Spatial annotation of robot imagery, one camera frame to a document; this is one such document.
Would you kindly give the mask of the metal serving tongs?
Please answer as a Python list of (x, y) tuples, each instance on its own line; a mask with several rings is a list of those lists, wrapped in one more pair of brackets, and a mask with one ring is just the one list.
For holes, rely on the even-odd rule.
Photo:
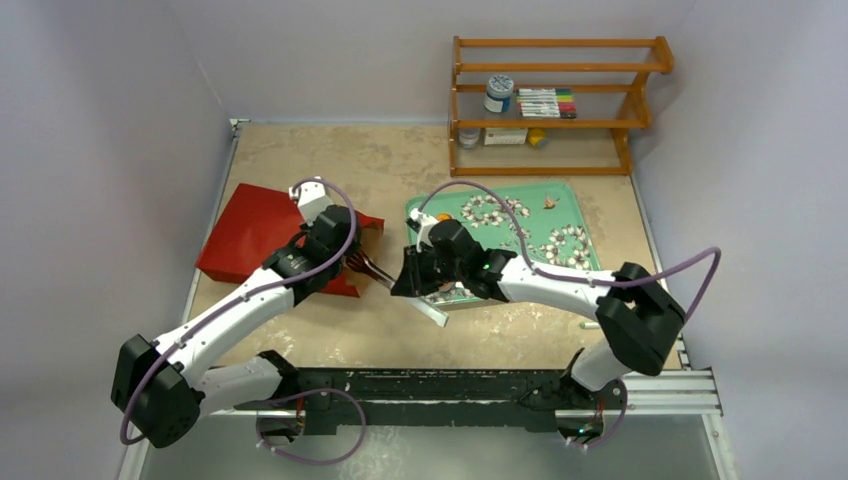
[[(365, 253), (362, 251), (358, 251), (352, 255), (349, 255), (345, 258), (344, 261), (347, 268), (350, 270), (363, 274), (375, 280), (378, 284), (384, 286), (388, 290), (391, 290), (396, 282), (396, 280), (391, 277), (387, 272), (378, 267)], [(429, 319), (433, 320), (436, 325), (441, 328), (444, 328), (449, 320), (449, 315), (433, 306), (431, 303), (427, 302), (424, 299), (419, 297), (402, 297), (407, 304), (415, 308), (418, 312), (427, 316)]]

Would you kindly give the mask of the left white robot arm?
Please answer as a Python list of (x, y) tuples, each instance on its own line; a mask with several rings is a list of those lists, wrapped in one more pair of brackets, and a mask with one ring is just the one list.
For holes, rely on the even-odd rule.
[(340, 277), (359, 243), (354, 210), (329, 203), (233, 292), (193, 320), (148, 340), (137, 334), (120, 347), (110, 392), (122, 414), (119, 441), (174, 444), (211, 413), (251, 402), (292, 405), (299, 372), (281, 354), (263, 351), (218, 367), (224, 353)]

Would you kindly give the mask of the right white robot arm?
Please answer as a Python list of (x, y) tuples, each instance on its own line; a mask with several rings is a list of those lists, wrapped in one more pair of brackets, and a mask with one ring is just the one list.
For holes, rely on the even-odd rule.
[(631, 372), (659, 375), (685, 324), (684, 309), (638, 264), (625, 262), (613, 271), (540, 264), (483, 247), (456, 220), (425, 232), (422, 243), (405, 247), (392, 295), (424, 297), (454, 282), (479, 299), (540, 304), (600, 325), (602, 339), (576, 355), (561, 381), (573, 406), (588, 405), (609, 382)]

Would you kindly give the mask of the red paper bag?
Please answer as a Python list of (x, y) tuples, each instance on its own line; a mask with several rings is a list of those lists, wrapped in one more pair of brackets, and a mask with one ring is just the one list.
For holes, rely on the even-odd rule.
[[(361, 248), (372, 259), (378, 256), (385, 220), (357, 210)], [(299, 231), (303, 217), (288, 193), (240, 183), (216, 221), (195, 267), (211, 280), (241, 284), (274, 250)], [(344, 268), (321, 293), (360, 297), (370, 280), (354, 279)]]

